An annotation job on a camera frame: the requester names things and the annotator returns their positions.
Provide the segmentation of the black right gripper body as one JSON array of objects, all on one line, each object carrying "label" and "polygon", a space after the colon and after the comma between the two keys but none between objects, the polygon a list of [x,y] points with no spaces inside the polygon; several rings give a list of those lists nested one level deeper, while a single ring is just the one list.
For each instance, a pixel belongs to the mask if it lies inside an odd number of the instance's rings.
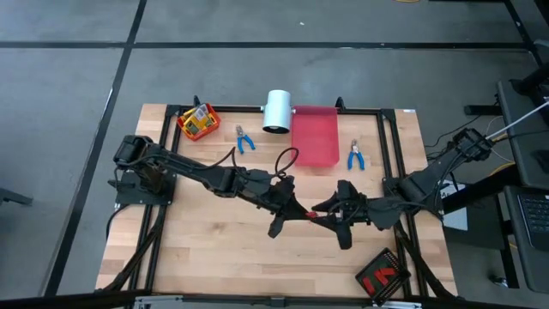
[{"label": "black right gripper body", "polygon": [[353,245],[351,226],[356,220],[368,222],[367,197],[360,193],[350,181],[339,180],[336,192],[335,233],[342,250]]}]

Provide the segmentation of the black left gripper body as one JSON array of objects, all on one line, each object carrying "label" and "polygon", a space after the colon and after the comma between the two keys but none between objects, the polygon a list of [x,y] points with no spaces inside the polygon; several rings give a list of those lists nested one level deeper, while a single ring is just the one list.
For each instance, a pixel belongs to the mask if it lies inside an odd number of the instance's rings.
[{"label": "black left gripper body", "polygon": [[288,176],[280,180],[275,185],[269,188],[267,202],[272,206],[270,210],[274,215],[273,221],[270,223],[268,229],[268,236],[272,239],[276,238],[281,232],[285,220],[286,214],[291,214],[291,197],[294,194],[294,177]]}]

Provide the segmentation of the black mesh basket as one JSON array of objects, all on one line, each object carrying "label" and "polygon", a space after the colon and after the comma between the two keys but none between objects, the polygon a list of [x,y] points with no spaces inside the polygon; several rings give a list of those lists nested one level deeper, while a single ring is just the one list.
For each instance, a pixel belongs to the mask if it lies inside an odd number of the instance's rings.
[{"label": "black mesh basket", "polygon": [[[396,271],[394,276],[390,276],[388,284],[381,286],[374,276],[375,272],[380,268],[393,268]],[[397,256],[389,249],[384,248],[376,255],[362,270],[355,275],[357,283],[365,290],[362,283],[363,277],[368,277],[375,288],[375,295],[370,296],[374,304],[382,305],[390,297],[397,292],[405,283],[408,282],[410,272],[402,265]]]}]

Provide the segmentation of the pink plastic tray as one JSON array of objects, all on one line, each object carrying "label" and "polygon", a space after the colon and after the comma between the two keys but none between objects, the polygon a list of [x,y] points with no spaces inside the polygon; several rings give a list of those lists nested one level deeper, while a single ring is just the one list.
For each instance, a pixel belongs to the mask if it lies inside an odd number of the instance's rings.
[{"label": "pink plastic tray", "polygon": [[338,112],[335,107],[295,106],[292,146],[299,167],[333,167],[340,160]]}]

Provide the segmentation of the white cylindrical lamp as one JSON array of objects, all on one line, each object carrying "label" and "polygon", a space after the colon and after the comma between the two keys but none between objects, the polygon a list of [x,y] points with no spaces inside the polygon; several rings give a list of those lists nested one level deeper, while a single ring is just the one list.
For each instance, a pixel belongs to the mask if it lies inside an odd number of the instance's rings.
[{"label": "white cylindrical lamp", "polygon": [[290,131],[293,107],[289,92],[280,89],[269,91],[267,104],[262,112],[264,131],[273,134],[286,134]]}]

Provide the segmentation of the red plastic basket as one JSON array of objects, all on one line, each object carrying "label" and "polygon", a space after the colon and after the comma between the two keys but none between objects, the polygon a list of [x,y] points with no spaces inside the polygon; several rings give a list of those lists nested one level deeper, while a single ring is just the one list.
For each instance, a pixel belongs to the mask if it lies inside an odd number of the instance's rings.
[{"label": "red plastic basket", "polygon": [[196,135],[192,135],[186,128],[185,128],[185,125],[186,125],[186,121],[183,122],[180,117],[178,117],[177,119],[177,124],[178,124],[178,127],[181,129],[181,131],[184,133],[184,135],[189,138],[191,141],[197,141],[203,137],[205,137],[206,135],[214,132],[215,130],[217,130],[220,126],[220,117],[219,115],[217,114],[217,112],[214,110],[214,108],[209,104],[209,103],[202,103],[200,105],[206,105],[209,112],[210,112],[210,117],[213,119],[214,121],[214,124],[210,127],[208,127],[206,130],[203,130],[201,132],[199,132],[198,134]]}]

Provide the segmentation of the white paper sheet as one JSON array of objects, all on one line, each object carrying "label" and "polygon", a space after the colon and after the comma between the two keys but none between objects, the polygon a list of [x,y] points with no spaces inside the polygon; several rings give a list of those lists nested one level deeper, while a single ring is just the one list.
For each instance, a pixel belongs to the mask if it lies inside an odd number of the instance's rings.
[{"label": "white paper sheet", "polygon": [[[450,180],[443,182],[442,188],[439,191],[442,199],[456,193],[465,188],[464,184],[454,183]],[[468,230],[468,212],[466,208],[458,209],[453,212],[443,212],[443,225],[455,230],[467,231]]]}]

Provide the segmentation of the black desk leg beam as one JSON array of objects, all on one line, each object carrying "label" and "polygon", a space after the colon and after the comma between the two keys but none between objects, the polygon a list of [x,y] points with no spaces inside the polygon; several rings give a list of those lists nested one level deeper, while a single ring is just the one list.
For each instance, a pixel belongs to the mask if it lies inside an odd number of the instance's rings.
[{"label": "black desk leg beam", "polygon": [[451,213],[484,197],[495,195],[508,185],[520,185],[520,174],[516,165],[507,167],[486,177],[442,200],[443,211]]}]

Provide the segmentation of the black desk foot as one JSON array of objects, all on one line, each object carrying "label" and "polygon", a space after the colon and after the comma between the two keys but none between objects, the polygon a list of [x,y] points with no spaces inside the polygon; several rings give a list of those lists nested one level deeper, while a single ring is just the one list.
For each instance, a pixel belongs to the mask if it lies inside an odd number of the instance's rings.
[{"label": "black desk foot", "polygon": [[479,105],[467,105],[464,106],[463,111],[469,116],[501,116],[502,110],[498,105],[493,106],[479,106]]}]

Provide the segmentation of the black laptop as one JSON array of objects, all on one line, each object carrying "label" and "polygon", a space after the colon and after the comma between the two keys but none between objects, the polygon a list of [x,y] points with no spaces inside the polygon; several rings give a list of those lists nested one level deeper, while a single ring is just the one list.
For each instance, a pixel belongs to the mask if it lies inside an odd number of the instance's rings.
[{"label": "black laptop", "polygon": [[521,192],[517,199],[530,245],[549,251],[549,195]]}]

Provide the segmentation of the black desk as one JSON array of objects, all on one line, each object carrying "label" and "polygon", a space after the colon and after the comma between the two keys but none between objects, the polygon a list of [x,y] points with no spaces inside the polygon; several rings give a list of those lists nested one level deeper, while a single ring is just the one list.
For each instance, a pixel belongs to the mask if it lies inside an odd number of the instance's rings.
[{"label": "black desk", "polygon": [[[542,104],[549,96],[549,62],[522,79],[502,80],[497,84],[497,95],[504,116],[504,104],[511,103],[512,118]],[[549,124],[549,107],[512,129],[513,134],[544,129]],[[527,187],[549,190],[549,132],[519,136],[509,140],[521,182]]]}]

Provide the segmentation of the white rod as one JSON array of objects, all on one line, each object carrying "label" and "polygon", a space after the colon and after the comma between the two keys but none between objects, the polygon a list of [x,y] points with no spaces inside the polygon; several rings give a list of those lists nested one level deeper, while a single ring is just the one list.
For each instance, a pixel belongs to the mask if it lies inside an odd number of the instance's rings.
[{"label": "white rod", "polygon": [[513,119],[512,104],[505,103],[503,111],[504,111],[504,116],[508,117],[509,123],[507,123],[507,125],[505,125],[502,129],[492,132],[490,135],[488,135],[488,131],[486,131],[486,139],[491,142],[501,142],[504,139],[510,140],[512,138],[519,137],[519,136],[527,136],[527,135],[549,132],[549,124],[547,124],[546,128],[544,129],[530,130],[530,131],[525,131],[517,134],[513,134],[511,132],[514,127],[516,127],[517,125],[520,125],[523,121],[527,120],[528,118],[531,118],[533,115],[537,114],[539,111],[545,109],[546,107],[549,107],[549,96],[545,96],[542,98],[541,105],[536,106],[535,108],[528,110],[526,113],[524,113],[520,117]]}]

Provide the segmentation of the black chair foot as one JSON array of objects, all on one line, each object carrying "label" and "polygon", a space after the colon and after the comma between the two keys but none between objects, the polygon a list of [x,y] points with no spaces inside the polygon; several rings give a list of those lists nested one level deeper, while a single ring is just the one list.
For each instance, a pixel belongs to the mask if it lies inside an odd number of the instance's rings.
[{"label": "black chair foot", "polygon": [[7,189],[0,188],[0,205],[10,202],[19,203],[21,205],[31,205],[33,199]]}]

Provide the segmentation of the blue-handled pliers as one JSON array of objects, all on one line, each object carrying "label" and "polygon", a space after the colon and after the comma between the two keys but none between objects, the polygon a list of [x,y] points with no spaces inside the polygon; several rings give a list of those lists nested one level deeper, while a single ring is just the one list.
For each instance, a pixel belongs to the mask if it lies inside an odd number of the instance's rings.
[{"label": "blue-handled pliers", "polygon": [[359,161],[359,169],[364,171],[365,170],[365,161],[362,153],[359,151],[359,145],[358,141],[356,139],[353,139],[351,142],[351,150],[349,152],[348,158],[347,158],[347,169],[351,170],[353,168],[353,160],[354,157],[357,157]]},{"label": "blue-handled pliers", "polygon": [[237,132],[237,145],[238,150],[240,154],[244,153],[244,142],[247,142],[252,150],[256,149],[255,144],[253,143],[252,139],[244,132],[243,128],[237,124],[236,125],[236,132]]}]

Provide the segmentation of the silver aluminium rail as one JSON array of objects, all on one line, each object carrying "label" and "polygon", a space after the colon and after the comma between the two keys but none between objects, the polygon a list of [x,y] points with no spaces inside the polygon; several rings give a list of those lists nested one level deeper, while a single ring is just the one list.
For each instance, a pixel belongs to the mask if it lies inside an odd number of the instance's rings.
[{"label": "silver aluminium rail", "polygon": [[373,307],[382,309],[423,309],[421,303],[389,300],[382,305],[373,304]]},{"label": "silver aluminium rail", "polygon": [[152,305],[157,305],[166,302],[182,302],[182,295],[149,295],[139,296],[135,298],[132,309],[150,309]]}]

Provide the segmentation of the black aluminium table frame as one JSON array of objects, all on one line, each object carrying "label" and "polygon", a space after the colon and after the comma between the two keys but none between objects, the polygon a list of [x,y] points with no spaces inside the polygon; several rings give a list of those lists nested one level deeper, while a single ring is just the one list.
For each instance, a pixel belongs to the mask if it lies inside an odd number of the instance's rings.
[{"label": "black aluminium table frame", "polygon": [[[198,142],[179,134],[176,116],[189,106],[145,104],[136,127],[137,135],[175,144],[181,155],[212,164],[231,148],[235,125],[250,129],[256,151],[237,152],[237,162],[248,168],[272,172],[276,156],[291,144],[289,135],[262,131],[259,106],[215,106],[220,128]],[[308,209],[329,198],[338,179],[347,178],[368,197],[383,195],[385,170],[395,176],[426,165],[419,122],[413,111],[380,109],[337,110],[340,160],[333,168],[296,167],[296,198]],[[400,133],[402,159],[396,159],[396,137]],[[366,170],[348,171],[346,150],[352,139],[365,149]],[[335,234],[309,222],[290,221],[276,239],[267,235],[272,216],[265,210],[235,199],[223,199],[207,192],[190,179],[179,177],[157,254],[152,294],[179,295],[178,300],[244,303],[265,306],[360,306],[370,302],[366,291],[354,279],[384,247],[397,255],[392,230],[377,231],[357,224],[353,248],[342,251]],[[96,288],[105,288],[123,269],[136,250],[138,229],[144,219],[144,205],[129,205],[113,219]],[[428,212],[415,216],[417,239],[425,262],[443,286],[457,295],[442,225]]]}]

